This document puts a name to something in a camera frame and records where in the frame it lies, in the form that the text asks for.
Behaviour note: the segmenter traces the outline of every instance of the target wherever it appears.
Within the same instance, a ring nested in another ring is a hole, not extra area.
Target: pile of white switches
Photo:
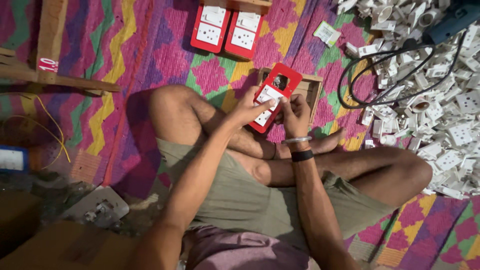
[[[357,6],[360,16],[372,17],[371,29],[382,38],[357,48],[347,43],[346,53],[362,57],[399,49],[407,38],[421,39],[424,28],[444,15],[450,0],[340,0],[338,14]],[[398,103],[367,107],[362,124],[373,121],[373,137],[394,146],[398,138],[412,135],[408,149],[433,169],[424,193],[439,192],[457,199],[480,195],[480,26],[471,25],[452,73],[436,88]],[[463,31],[437,46],[434,57],[396,87],[384,101],[418,93],[444,77],[450,68]],[[421,49],[403,53],[374,67],[378,88],[390,89],[431,53]],[[365,147],[374,147],[373,140]]]

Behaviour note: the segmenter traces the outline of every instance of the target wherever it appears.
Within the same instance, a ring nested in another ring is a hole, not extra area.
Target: black wire
[[[426,64],[434,55],[435,53],[435,50],[436,50],[436,47],[434,44],[418,44],[417,46],[415,47],[412,47],[412,48],[406,48],[406,49],[398,49],[398,50],[391,50],[391,51],[381,51],[381,52],[376,52],[376,53],[372,53],[372,54],[369,54],[369,55],[365,55],[359,59],[356,59],[354,61],[352,61],[350,64],[347,65],[347,67],[345,68],[345,70],[343,71],[341,77],[340,77],[340,81],[338,82],[338,88],[337,88],[337,95],[338,95],[338,100],[340,101],[340,103],[342,104],[343,107],[345,108],[348,108],[348,109],[363,109],[365,107],[369,107],[369,106],[373,106],[373,105],[383,105],[383,104],[390,104],[390,103],[395,103],[395,102],[399,102],[399,101],[402,101],[402,100],[405,100],[405,99],[408,99],[408,98],[412,98],[412,97],[415,97],[415,96],[418,96],[418,95],[421,95],[427,91],[430,91],[432,89],[434,89],[435,87],[437,87],[439,84],[443,83],[447,77],[452,73],[452,70],[455,66],[455,63],[458,59],[458,56],[460,54],[460,50],[462,48],[462,44],[463,44],[463,40],[465,39],[465,36],[466,36],[467,32],[465,31],[462,35],[462,37],[460,38],[459,42],[458,42],[458,48],[456,50],[456,53],[455,53],[455,56],[453,58],[453,61],[452,61],[452,64],[450,66],[450,68],[448,69],[448,72],[447,74],[440,80],[438,81],[437,83],[435,83],[434,85],[432,85],[431,87],[427,88],[427,89],[424,89],[418,93],[415,93],[415,94],[412,94],[412,95],[409,95],[409,96],[406,96],[406,97],[402,97],[402,98],[397,98],[395,100],[390,100],[390,101],[380,101],[382,100],[384,97],[386,97],[391,91],[393,91],[399,84],[401,84],[402,82],[404,82],[407,78],[409,78],[410,76],[412,76],[417,70],[419,70],[420,68],[422,68],[422,66],[424,64]],[[357,96],[355,96],[354,94],[354,91],[353,91],[353,86],[355,85],[355,82],[357,81],[358,78],[360,78],[360,76],[365,73],[367,70],[371,69],[373,66],[377,65],[377,64],[380,64],[392,57],[396,57],[397,55],[400,55],[402,53],[405,53],[405,52],[408,52],[408,51],[412,51],[412,50],[418,50],[418,49],[423,49],[423,48],[431,48],[432,49],[432,52],[429,54],[429,56],[424,60],[422,61],[422,63],[420,63],[420,65],[418,65],[417,67],[415,67],[410,73],[408,73],[405,77],[401,78],[400,80],[397,80],[397,83],[392,86],[389,90],[387,91],[384,91],[381,95],[379,95],[378,97],[374,98],[372,101],[370,102],[366,102],[364,100],[360,100]],[[386,57],[383,57],[382,59],[376,61],[376,62],[373,62],[372,64],[368,65],[366,68],[364,68],[357,76],[355,76],[355,78],[351,81],[351,83],[349,83],[349,87],[348,87],[348,91],[350,93],[350,95],[352,96],[352,99],[359,103],[358,106],[351,106],[351,105],[348,105],[342,98],[342,93],[341,93],[341,88],[342,88],[342,82],[343,82],[343,79],[345,77],[345,75],[348,73],[348,71],[350,71],[350,69],[357,63],[359,63],[360,61],[364,60],[364,59],[368,59],[372,56],[377,56],[377,55],[383,55],[383,54],[389,54],[388,56]]]

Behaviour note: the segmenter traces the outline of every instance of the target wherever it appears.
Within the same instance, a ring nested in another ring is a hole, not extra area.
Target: green shorts
[[[200,150],[157,139],[175,183]],[[395,207],[362,194],[331,175],[324,184],[344,238],[372,226]],[[231,155],[224,153],[208,195],[190,227],[213,225],[230,231],[265,234],[308,252],[300,224],[295,187],[272,188],[257,182]]]

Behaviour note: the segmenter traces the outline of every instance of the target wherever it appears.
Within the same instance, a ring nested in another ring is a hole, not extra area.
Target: barcode label
[[[335,29],[329,25],[326,21],[323,21],[313,33],[315,37],[319,37],[323,42],[325,42],[329,47],[334,45],[340,33],[335,31]]]

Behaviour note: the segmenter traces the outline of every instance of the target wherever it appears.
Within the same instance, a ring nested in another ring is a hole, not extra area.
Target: yellow wire
[[[43,170],[43,169],[46,169],[46,168],[50,167],[55,161],[57,161],[57,159],[59,158],[62,150],[65,151],[65,155],[67,156],[68,162],[71,162],[71,161],[70,161],[70,156],[68,155],[68,151],[67,151],[67,149],[65,148],[65,144],[64,144],[65,138],[64,138],[64,136],[63,136],[63,132],[62,132],[60,126],[58,125],[57,121],[55,121],[55,119],[53,119],[53,117],[51,116],[51,114],[47,111],[47,108],[45,108],[45,105],[43,105],[43,102],[42,102],[42,100],[40,99],[40,97],[39,97],[38,95],[33,94],[33,93],[22,93],[22,92],[0,93],[0,96],[3,96],[3,95],[21,95],[21,96],[24,96],[24,95],[33,95],[35,98],[37,98],[38,101],[40,102],[40,105],[42,106],[43,110],[45,111],[45,113],[50,117],[50,119],[55,123],[55,125],[56,125],[57,128],[59,129],[59,131],[60,131],[60,136],[61,136],[61,140],[60,140],[57,136],[55,136],[50,130],[48,130],[44,125],[40,124],[39,122],[35,121],[34,119],[32,119],[32,118],[30,118],[30,117],[23,116],[23,115],[11,115],[11,116],[9,116],[9,117],[3,122],[2,126],[1,126],[2,132],[5,132],[5,131],[4,131],[5,123],[6,123],[9,119],[14,118],[14,117],[20,117],[20,118],[28,119],[28,120],[34,122],[35,124],[39,125],[39,126],[42,127],[43,129],[45,129],[48,133],[50,133],[50,135],[52,135],[52,136],[58,141],[58,143],[60,143],[60,146],[61,146],[61,149],[60,149],[58,155],[55,157],[55,159],[54,159],[52,162],[50,162],[49,165],[47,165],[47,166],[45,166],[45,167],[43,167],[43,168],[41,168],[41,169],[42,169],[42,170]]]

